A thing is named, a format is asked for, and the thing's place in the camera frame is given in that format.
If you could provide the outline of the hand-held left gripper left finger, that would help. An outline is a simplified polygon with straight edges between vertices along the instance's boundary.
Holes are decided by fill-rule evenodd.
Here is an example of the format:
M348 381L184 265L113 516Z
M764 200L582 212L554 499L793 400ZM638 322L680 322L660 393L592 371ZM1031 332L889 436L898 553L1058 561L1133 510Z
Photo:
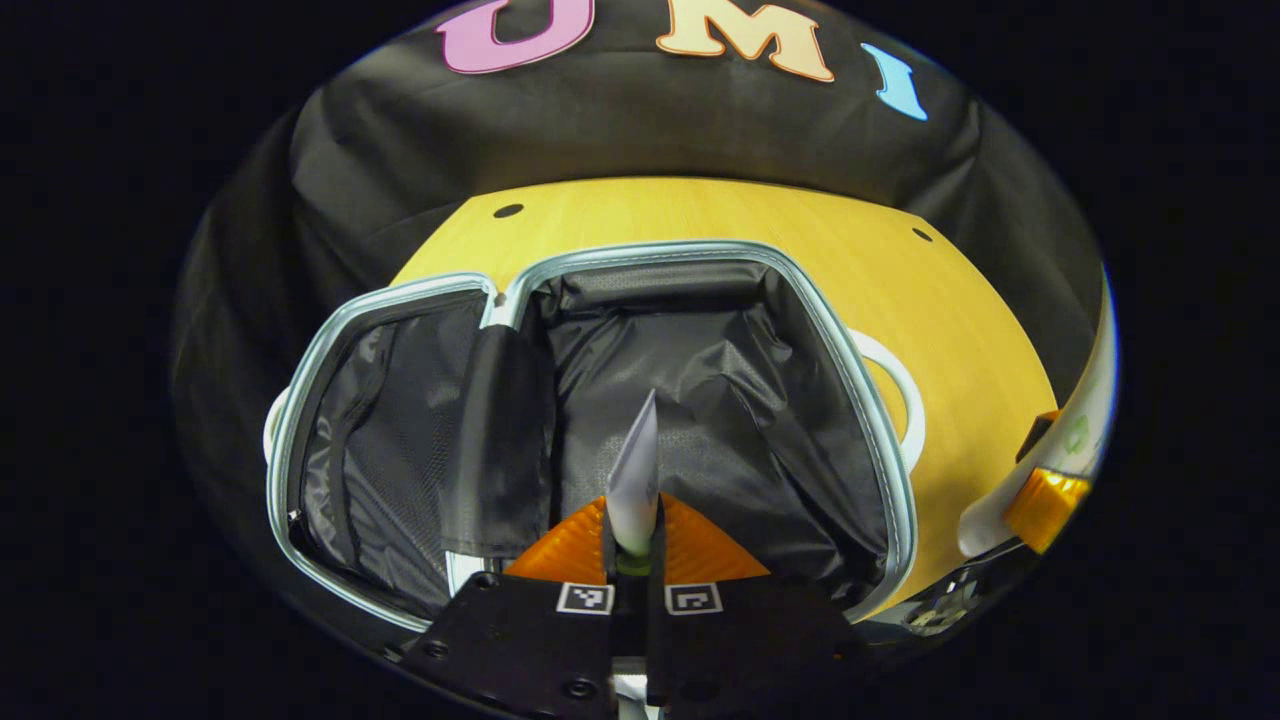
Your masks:
M620 720L614 666L641 653L641 582L616 566L605 498L503 571L472 574L401 666L518 720Z

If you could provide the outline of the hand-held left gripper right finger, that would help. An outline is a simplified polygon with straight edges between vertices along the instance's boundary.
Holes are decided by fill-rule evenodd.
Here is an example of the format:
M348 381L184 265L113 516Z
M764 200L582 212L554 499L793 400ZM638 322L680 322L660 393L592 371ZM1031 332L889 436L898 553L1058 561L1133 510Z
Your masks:
M646 584L646 702L662 720L842 715L876 656L804 577L769 571L696 509L664 493Z

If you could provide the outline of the white skin care tube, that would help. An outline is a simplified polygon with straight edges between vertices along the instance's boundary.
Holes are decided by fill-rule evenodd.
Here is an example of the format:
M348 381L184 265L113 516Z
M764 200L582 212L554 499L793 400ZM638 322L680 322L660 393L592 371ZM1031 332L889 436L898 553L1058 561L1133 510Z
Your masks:
M650 389L620 446L605 495L616 569L625 575L645 577L652 571L660 506L657 465L657 392Z

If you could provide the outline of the white suitcase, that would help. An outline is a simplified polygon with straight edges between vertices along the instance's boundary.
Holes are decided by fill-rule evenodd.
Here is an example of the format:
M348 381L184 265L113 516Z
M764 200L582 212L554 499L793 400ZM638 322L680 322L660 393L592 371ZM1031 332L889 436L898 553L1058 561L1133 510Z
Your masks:
M264 427L268 525L339 601L422 632L603 496L648 398L660 492L851 623L916 553L910 373L781 250L586 249L508 286L397 281L321 325Z

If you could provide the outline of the black backdrop cloth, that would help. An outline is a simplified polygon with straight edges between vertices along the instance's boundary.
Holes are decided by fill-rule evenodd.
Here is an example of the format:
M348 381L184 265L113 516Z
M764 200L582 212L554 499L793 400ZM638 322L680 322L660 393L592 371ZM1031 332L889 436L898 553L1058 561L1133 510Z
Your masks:
M399 635L320 589L268 529L262 421L310 336L387 284L484 193L617 176L763 181L929 222L992 283L1059 402L1094 343L1105 283L1076 200L948 68L817 0L835 81L658 49L666 0L596 0L590 32L539 63L466 76L439 26L387 41L273 123L200 218L178 284L169 386L189 474L219 529L296 612L334 635Z

